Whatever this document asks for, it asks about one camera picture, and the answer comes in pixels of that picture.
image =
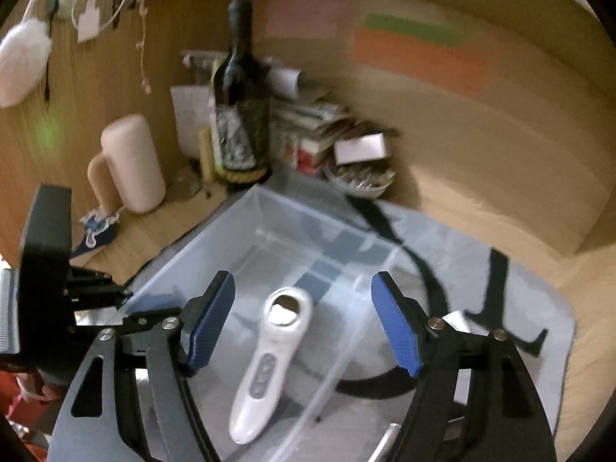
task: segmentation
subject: white facial device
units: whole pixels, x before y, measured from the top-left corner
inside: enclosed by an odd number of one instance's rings
[[[306,290],[288,286],[267,298],[257,349],[239,384],[229,418],[229,434],[239,445],[257,438],[269,422],[311,317],[312,298]]]

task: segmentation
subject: black bottle cap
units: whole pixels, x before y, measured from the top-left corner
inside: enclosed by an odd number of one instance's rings
[[[245,15],[252,14],[253,3],[250,0],[233,0],[229,4],[229,14],[231,15]]]

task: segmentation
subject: green sticky note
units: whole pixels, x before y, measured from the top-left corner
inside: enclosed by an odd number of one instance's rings
[[[380,29],[391,33],[414,36],[420,40],[445,47],[455,47],[462,41],[462,33],[456,29],[411,21],[392,15],[368,14],[364,21],[364,26],[370,29]]]

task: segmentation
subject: blue gripper pad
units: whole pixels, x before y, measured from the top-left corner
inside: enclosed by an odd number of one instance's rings
[[[189,375],[209,363],[235,301],[235,280],[226,271],[218,271],[205,293],[186,304],[180,314],[184,323],[180,333],[178,361]]]
[[[423,309],[417,301],[402,295],[389,273],[384,271],[372,277],[371,289],[372,304],[398,365],[417,377],[423,366],[420,352],[425,339],[421,323],[421,315],[425,316]]]

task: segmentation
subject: pink sticky note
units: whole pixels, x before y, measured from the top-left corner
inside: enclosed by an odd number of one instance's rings
[[[335,38],[352,0],[270,0],[266,38]]]

